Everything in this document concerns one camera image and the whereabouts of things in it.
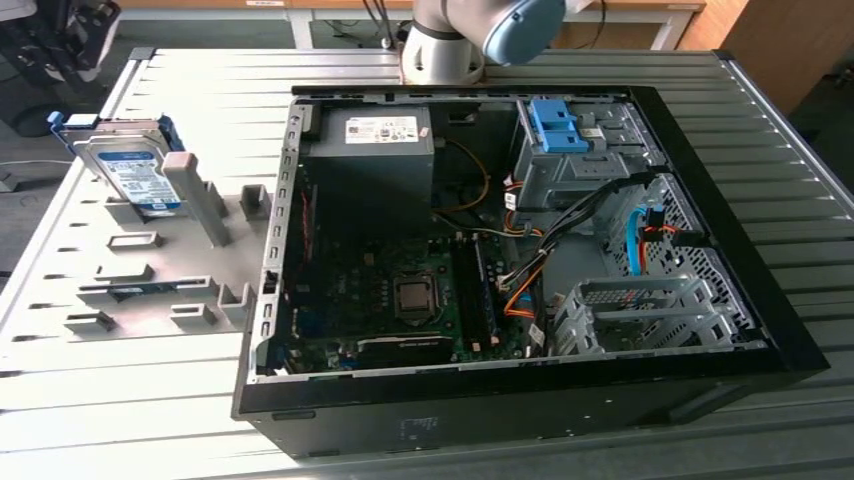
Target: black cable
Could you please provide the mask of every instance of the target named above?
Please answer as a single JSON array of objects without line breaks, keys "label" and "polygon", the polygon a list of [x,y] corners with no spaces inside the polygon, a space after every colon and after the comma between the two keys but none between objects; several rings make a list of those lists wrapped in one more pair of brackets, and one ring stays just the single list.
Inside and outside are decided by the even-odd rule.
[{"label": "black cable", "polygon": [[583,43],[580,46],[575,47],[575,49],[579,48],[592,48],[596,46],[596,42],[599,41],[599,37],[601,36],[601,31],[604,30],[604,22],[607,19],[607,15],[608,15],[608,4],[605,3],[604,0],[599,0],[599,3],[601,3],[601,17],[599,18],[599,26],[596,27],[596,35],[592,37],[592,40],[589,40],[588,42]]},{"label": "black cable", "polygon": [[352,40],[352,41],[354,41],[354,42],[356,42],[356,45],[357,45],[358,47],[361,47],[361,46],[362,46],[364,44],[366,44],[368,42],[374,41],[374,40],[376,40],[376,36],[378,35],[378,30],[377,30],[377,31],[373,33],[373,36],[372,36],[372,37],[361,38],[361,37],[358,37],[357,35],[353,35],[353,34],[352,34],[352,33],[349,33],[349,32],[344,32],[344,31],[342,31],[341,29],[338,29],[338,28],[337,28],[337,26],[336,26],[332,22],[329,22],[328,20],[324,20],[322,22],[329,26],[329,28],[334,31],[334,33],[337,33],[337,34],[341,36],[341,38],[344,38],[345,40]]},{"label": "black cable", "polygon": [[388,9],[385,8],[385,0],[372,0],[373,6],[376,7],[376,11],[378,13],[380,19],[382,20],[382,25],[385,26],[385,33],[388,35],[388,48],[394,47],[394,36],[390,33],[390,22],[388,20]]},{"label": "black cable", "polygon": [[577,225],[584,223],[596,213],[601,202],[607,197],[617,192],[620,189],[632,186],[645,184],[652,181],[655,174],[652,172],[640,172],[629,175],[627,178],[611,180],[595,191],[584,195],[569,208],[557,216],[557,219],[551,223],[543,236],[536,244],[536,253],[531,256],[528,261],[507,274],[500,280],[501,285],[508,285],[515,279],[517,279],[525,272],[532,271],[545,261],[548,255],[557,246],[556,238]]},{"label": "black cable", "polygon": [[432,214],[436,216],[438,220],[441,220],[444,223],[446,223],[450,227],[453,227],[457,230],[468,230],[472,232],[489,233],[492,235],[497,235],[500,237],[508,237],[508,238],[519,238],[524,236],[524,234],[521,233],[507,233],[507,232],[501,232],[500,230],[495,230],[493,228],[469,227],[467,225],[463,225],[458,221],[456,221],[445,213],[441,213],[441,212],[433,211]]},{"label": "black cable", "polygon": [[[465,205],[468,203],[461,188],[456,190],[456,201],[458,202],[458,205]],[[480,215],[477,215],[477,212],[475,212],[473,209],[467,208],[465,210],[463,210],[463,212],[471,217],[471,219],[477,223],[479,226],[489,228],[489,224],[485,223],[485,220],[480,218]]]},{"label": "black cable", "polygon": [[373,10],[370,10],[370,6],[368,5],[368,0],[361,0],[361,5],[364,5],[364,9],[368,11],[368,15],[370,17],[370,20],[373,21],[373,25],[376,26],[376,31],[378,32],[382,28],[380,27],[378,21],[373,16]]}]

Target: ram slot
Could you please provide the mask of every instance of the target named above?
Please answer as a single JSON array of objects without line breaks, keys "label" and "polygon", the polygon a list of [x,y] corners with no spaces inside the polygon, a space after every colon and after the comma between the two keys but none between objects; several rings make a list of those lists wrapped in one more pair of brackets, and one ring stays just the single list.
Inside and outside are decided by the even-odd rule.
[{"label": "ram slot", "polygon": [[485,310],[476,240],[463,237],[450,242],[453,287],[465,349],[480,352],[491,347],[492,330]]}]

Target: floor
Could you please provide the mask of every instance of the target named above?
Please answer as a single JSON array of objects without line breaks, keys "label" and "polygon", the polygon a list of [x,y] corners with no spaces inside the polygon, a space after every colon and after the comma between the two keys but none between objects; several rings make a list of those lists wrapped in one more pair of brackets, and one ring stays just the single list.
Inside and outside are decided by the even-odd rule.
[{"label": "floor", "polygon": [[[340,36],[333,28],[344,30]],[[376,47],[369,22],[333,26],[312,24],[317,48]],[[112,85],[130,50],[158,48],[292,48],[289,25],[277,21],[124,22],[102,63],[101,82]],[[835,89],[821,82],[789,118],[843,183],[854,185],[854,85]],[[23,139],[0,123],[0,163],[69,160],[50,137]],[[2,166],[21,182],[14,193],[0,194],[0,290],[56,192],[65,166],[53,163]]]}]

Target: metal table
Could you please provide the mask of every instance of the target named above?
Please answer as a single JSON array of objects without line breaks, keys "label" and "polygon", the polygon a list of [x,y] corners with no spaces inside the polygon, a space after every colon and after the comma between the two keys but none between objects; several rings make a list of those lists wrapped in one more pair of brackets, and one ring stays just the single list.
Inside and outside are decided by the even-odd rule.
[{"label": "metal table", "polygon": [[[174,331],[156,311],[94,340],[61,328],[70,288],[90,279],[52,272],[90,262],[104,237],[76,162],[0,297],[0,371],[21,372],[0,375],[3,478],[854,476],[854,203],[739,67],[711,53],[552,51],[488,78],[659,88],[832,369],[676,428],[297,465],[229,419],[233,329]],[[229,195],[274,175],[292,85],[396,81],[394,56],[374,51],[161,50],[128,63],[105,109],[166,112],[202,178]],[[196,230],[181,238],[152,265],[185,275],[242,265],[226,280],[250,277],[249,233],[225,256],[200,248]]]}]

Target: power supply label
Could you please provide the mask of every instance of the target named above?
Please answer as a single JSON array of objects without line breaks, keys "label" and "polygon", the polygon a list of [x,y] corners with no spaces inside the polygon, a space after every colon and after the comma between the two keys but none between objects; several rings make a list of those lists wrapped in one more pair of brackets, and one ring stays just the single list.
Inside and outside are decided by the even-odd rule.
[{"label": "power supply label", "polygon": [[346,119],[344,143],[416,143],[414,117],[350,117]]}]

